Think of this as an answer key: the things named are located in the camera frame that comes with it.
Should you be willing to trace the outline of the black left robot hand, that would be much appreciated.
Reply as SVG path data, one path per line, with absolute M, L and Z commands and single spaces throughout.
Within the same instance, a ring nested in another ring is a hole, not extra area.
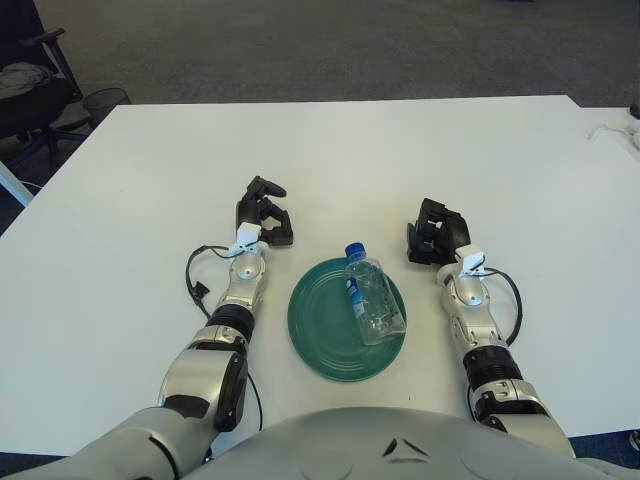
M 258 240 L 270 247 L 293 244 L 294 235 L 289 214 L 276 205 L 271 197 L 284 198 L 286 190 L 260 176 L 255 176 L 236 205 L 236 226 L 242 223 L 260 228 Z

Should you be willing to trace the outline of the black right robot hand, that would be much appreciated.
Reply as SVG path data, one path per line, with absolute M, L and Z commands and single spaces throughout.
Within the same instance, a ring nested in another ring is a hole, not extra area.
M 455 263 L 455 251 L 471 243 L 466 221 L 442 203 L 424 198 L 417 220 L 407 224 L 407 257 L 412 263 Z

